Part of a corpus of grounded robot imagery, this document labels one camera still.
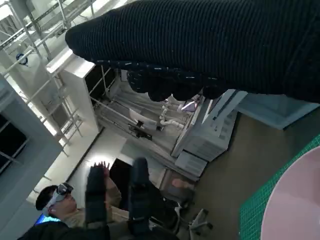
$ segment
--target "gray floor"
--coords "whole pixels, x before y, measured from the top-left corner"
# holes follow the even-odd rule
[[[317,109],[281,131],[241,115],[228,152],[208,166],[197,185],[190,216],[205,208],[214,225],[200,239],[238,239],[241,204],[320,134],[319,120]]]

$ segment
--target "metal rack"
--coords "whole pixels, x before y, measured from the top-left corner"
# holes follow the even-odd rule
[[[82,4],[80,4],[77,8],[73,9],[71,12],[66,13],[65,12],[65,8],[63,3],[66,0],[57,0],[57,3],[54,4],[53,6],[51,6],[47,11],[45,11],[43,14],[41,14],[39,17],[33,19],[31,18],[31,22],[29,22],[28,24],[24,23],[24,20],[21,18],[21,16],[19,16],[17,14],[17,10],[15,9],[15,6],[13,6],[13,4],[11,3],[10,0],[5,1],[4,3],[2,3],[0,5],[0,8],[2,6],[7,5],[11,12],[13,17],[15,18],[15,20],[22,26],[22,28],[20,30],[18,30],[14,35],[10,36],[6,41],[4,41],[3,43],[0,44],[0,51],[5,51],[5,48],[10,46],[18,37],[20,37],[22,34],[25,34],[28,41],[30,42],[30,45],[32,47],[32,49],[28,50],[27,52],[23,53],[23,56],[17,60],[16,62],[14,62],[12,65],[10,65],[9,67],[7,67],[3,72],[1,72],[0,74],[3,75],[5,78],[9,77],[11,75],[11,71],[14,70],[15,68],[17,68],[17,66],[22,63],[23,61],[25,61],[25,59],[30,56],[31,54],[36,54],[37,55],[37,59],[40,63],[40,66],[42,68],[45,69],[46,72],[46,81],[38,86],[38,89],[34,92],[34,94],[32,94],[31,96],[26,96],[24,95],[24,97],[21,96],[21,98],[24,100],[25,104],[30,107],[32,109],[32,106],[34,107],[34,99],[39,95],[39,93],[41,93],[43,91],[43,89],[45,89],[50,83],[54,83],[53,85],[56,86],[56,91],[59,95],[60,91],[61,91],[61,86],[62,86],[62,82],[59,78],[59,74],[58,73],[49,73],[46,70],[46,65],[43,62],[44,56],[42,55],[41,51],[39,50],[39,48],[41,46],[44,47],[47,57],[50,59],[51,58],[51,53],[49,51],[49,48],[46,44],[46,41],[53,37],[54,35],[57,35],[58,33],[60,33],[61,31],[66,31],[68,30],[68,28],[71,26],[71,21],[73,21],[77,16],[79,16],[85,9],[87,9],[88,7],[90,7],[91,9],[91,14],[92,17],[95,16],[95,12],[94,12],[94,8],[93,8],[93,3],[95,2],[95,0],[84,0],[82,2]],[[42,19],[44,19],[47,15],[49,15],[50,13],[52,13],[54,10],[59,9],[59,13],[61,14],[61,19],[59,20],[58,24],[51,29],[51,31],[46,35],[46,37],[42,38],[41,35],[35,31],[36,36],[38,38],[38,41],[36,42],[31,34],[29,33],[29,30],[34,27],[35,29],[37,29],[36,25],[37,23],[39,23]],[[58,103],[56,103],[55,106],[53,106],[49,111],[48,114],[44,115],[43,118],[40,120],[43,124],[45,124],[48,119],[54,114],[54,112],[58,109],[58,107],[63,106],[63,108],[65,109],[65,111],[68,114],[68,121],[71,121],[73,126],[75,127],[75,131],[71,134],[71,136],[69,138],[66,137],[66,135],[62,132],[61,129],[57,129],[56,127],[54,127],[57,132],[58,137],[56,137],[56,141],[59,141],[60,139],[63,139],[64,144],[62,145],[63,149],[62,152],[68,157],[68,154],[65,152],[64,148],[69,144],[70,142],[70,138],[76,133],[78,132],[79,135],[82,137],[81,131],[80,131],[80,125],[82,123],[82,121],[79,119],[79,117],[77,115],[77,110],[75,109],[74,111],[71,110],[70,105],[68,104],[66,97],[68,97],[68,93],[66,93],[65,95],[63,95],[61,97],[61,99],[58,100]],[[10,121],[8,121],[3,127],[0,128],[0,132],[2,132],[8,125],[9,125]],[[15,155],[25,146],[28,144],[29,139],[27,138],[27,140],[22,144],[22,146],[16,151],[15,154],[13,154],[13,156],[8,156],[3,152],[0,152],[0,155],[2,155],[3,157],[6,157],[10,162],[13,163],[20,163],[19,161],[17,161],[15,159]]]

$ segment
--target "white drawer unit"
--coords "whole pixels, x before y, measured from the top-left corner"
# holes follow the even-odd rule
[[[237,111],[232,111],[219,122],[200,128],[196,126],[184,149],[211,162],[228,149],[236,117]]]
[[[182,151],[175,161],[175,165],[196,177],[200,177],[207,162],[186,151]]]

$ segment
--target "hand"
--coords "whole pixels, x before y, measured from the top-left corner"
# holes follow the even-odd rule
[[[102,167],[103,168],[103,174],[104,174],[104,177],[107,179],[109,178],[109,166],[110,166],[110,163],[108,163],[108,165],[106,166],[106,162],[105,161],[101,161],[99,162],[98,164],[97,163],[94,163],[94,166],[98,166],[98,167]]]

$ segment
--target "person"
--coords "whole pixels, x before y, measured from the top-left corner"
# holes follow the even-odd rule
[[[144,157],[137,158],[132,166],[129,183],[129,212],[128,221],[106,224],[104,209],[105,184],[101,164],[91,167],[86,186],[86,228],[69,228],[63,222],[49,221],[32,226],[18,240],[178,240],[174,233],[161,227],[149,227],[148,219],[152,216],[153,206],[159,201],[160,195],[150,194],[153,188],[149,180],[148,163]],[[49,204],[65,199],[72,187],[63,183],[54,191]]]
[[[105,196],[107,223],[111,224],[125,222],[129,219],[129,212],[118,208],[119,203],[122,199],[121,193],[116,184],[110,178],[109,164],[108,166],[106,166],[105,162],[100,162],[98,165],[102,166],[104,169],[104,177],[107,190]],[[172,180],[172,185],[178,189],[194,189],[194,186],[192,184],[177,178]],[[161,192],[153,184],[150,184],[150,186],[150,197],[156,203],[153,205],[154,207],[152,209],[153,216],[161,223],[163,223],[166,228],[171,229],[176,223],[176,218],[174,217],[176,214],[174,212],[174,209],[166,207],[165,202],[162,201],[163,197]],[[57,185],[50,185],[45,187],[39,193],[35,202],[35,207],[38,211],[44,210],[44,208],[53,197],[53,193],[57,190],[57,188]],[[85,208],[78,208],[76,200],[70,193],[68,193],[63,200],[57,201],[53,205],[49,206],[48,215],[50,217],[61,220],[69,228],[82,228],[85,225]]]
[[[128,220],[129,213],[118,208],[121,201],[121,193],[109,176],[109,165],[106,166],[105,162],[101,162],[99,165],[103,166],[107,189],[105,196],[108,216],[107,222],[118,223]],[[46,207],[57,188],[57,185],[50,185],[39,193],[35,202],[35,208],[38,211],[42,211]],[[50,217],[61,220],[69,228],[83,227],[85,224],[85,209],[77,207],[77,202],[70,193],[63,200],[57,201],[52,206],[49,206],[48,213]]]
[[[235,89],[320,103],[319,18],[319,0],[138,0],[71,27],[65,41],[128,70],[131,88],[157,102]]]

